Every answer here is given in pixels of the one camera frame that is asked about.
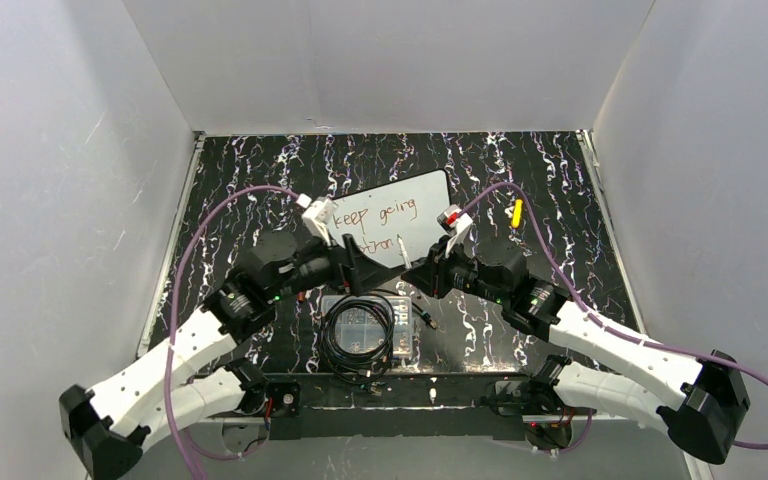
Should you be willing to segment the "small white whiteboard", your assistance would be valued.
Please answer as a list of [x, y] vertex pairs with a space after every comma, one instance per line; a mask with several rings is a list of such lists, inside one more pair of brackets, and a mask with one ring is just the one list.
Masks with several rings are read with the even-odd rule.
[[446, 171], [436, 169], [345, 195], [335, 200], [329, 231], [338, 242], [352, 235], [363, 253], [387, 267], [403, 267], [396, 236], [411, 260], [425, 257], [444, 234], [437, 217], [451, 204], [449, 187]]

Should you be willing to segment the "red whiteboard marker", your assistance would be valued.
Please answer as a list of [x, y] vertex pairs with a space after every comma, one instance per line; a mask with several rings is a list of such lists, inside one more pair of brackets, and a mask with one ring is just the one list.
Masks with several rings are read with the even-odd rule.
[[404, 242], [404, 239], [402, 238], [402, 236], [400, 234], [398, 234], [396, 236], [396, 241], [397, 241], [397, 244], [398, 244], [400, 256], [401, 256], [403, 264], [404, 264], [404, 268], [405, 269], [410, 269], [411, 266], [412, 266], [412, 262], [411, 262], [411, 259], [410, 259], [410, 255], [408, 254], [407, 247], [406, 247], [406, 244]]

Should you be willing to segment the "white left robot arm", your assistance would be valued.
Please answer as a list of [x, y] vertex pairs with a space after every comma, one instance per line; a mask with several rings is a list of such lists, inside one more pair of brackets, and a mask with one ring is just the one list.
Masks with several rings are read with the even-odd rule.
[[158, 441], [200, 420], [231, 411], [267, 419], [282, 395], [251, 362], [198, 372], [274, 321], [285, 299], [322, 286], [363, 294], [403, 270], [371, 259], [349, 234], [304, 245], [289, 232], [266, 235], [165, 341], [90, 388], [65, 390], [64, 435], [91, 478], [119, 479]]

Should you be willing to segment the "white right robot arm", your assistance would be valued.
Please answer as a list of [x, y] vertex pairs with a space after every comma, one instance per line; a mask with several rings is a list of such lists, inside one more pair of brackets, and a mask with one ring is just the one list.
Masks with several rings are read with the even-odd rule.
[[672, 351], [579, 306], [569, 291], [531, 274], [516, 245], [480, 258], [440, 242], [401, 278], [429, 297], [458, 290], [492, 301], [516, 330], [605, 366], [600, 372], [563, 360], [546, 368], [562, 404], [634, 420], [709, 464], [723, 464], [734, 446], [750, 401], [733, 357]]

